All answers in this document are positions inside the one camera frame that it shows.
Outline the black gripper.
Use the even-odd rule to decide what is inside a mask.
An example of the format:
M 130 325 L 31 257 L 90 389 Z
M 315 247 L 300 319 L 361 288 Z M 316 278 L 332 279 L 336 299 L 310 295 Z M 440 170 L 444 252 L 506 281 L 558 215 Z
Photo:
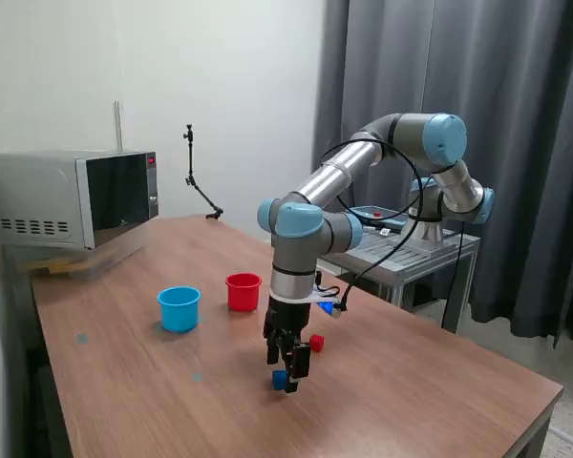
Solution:
M 303 329 L 308 325 L 310 303 L 289 303 L 276 299 L 268 300 L 265 313 L 263 336 L 266 341 L 266 363 L 277 364 L 282 350 L 282 335 L 301 341 Z M 285 392 L 292 393 L 298 388 L 299 380 L 309 373 L 311 348 L 309 343 L 296 342 L 285 354 Z

